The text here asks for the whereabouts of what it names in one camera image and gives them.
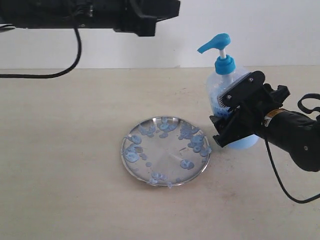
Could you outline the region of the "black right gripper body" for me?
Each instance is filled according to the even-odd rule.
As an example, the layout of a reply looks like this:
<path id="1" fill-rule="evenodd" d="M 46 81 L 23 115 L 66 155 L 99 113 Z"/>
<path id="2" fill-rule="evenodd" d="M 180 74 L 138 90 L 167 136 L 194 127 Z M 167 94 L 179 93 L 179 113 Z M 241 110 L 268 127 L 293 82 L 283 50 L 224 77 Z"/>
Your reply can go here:
<path id="1" fill-rule="evenodd" d="M 232 110 L 241 110 L 239 126 L 241 140 L 251 135 L 267 139 L 270 143 L 291 141 L 291 113 L 283 109 L 283 102 L 290 95 L 287 86 L 273 89 L 268 83 L 243 100 Z"/>

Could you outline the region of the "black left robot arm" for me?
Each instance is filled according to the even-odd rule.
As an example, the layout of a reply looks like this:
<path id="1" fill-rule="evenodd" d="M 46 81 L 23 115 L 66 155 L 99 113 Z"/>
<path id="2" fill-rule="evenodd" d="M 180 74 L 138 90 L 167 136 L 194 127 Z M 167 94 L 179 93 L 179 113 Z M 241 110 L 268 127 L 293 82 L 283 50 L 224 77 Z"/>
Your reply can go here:
<path id="1" fill-rule="evenodd" d="M 112 29 L 153 37 L 179 16 L 179 0 L 2 0 L 0 21 L 21 29 Z"/>

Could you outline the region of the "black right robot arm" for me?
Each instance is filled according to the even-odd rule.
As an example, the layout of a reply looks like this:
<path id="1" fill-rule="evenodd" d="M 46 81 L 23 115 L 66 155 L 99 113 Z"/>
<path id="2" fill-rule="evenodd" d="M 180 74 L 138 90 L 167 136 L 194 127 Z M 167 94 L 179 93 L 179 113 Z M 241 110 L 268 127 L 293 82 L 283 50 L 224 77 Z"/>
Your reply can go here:
<path id="1" fill-rule="evenodd" d="M 256 135 L 289 153 L 304 171 L 320 170 L 320 120 L 311 119 L 312 112 L 301 102 L 301 110 L 290 111 L 283 103 L 290 95 L 285 85 L 273 89 L 260 71 L 245 74 L 218 96 L 217 102 L 227 108 L 229 116 L 211 116 L 218 134 L 213 139 L 220 147 Z"/>

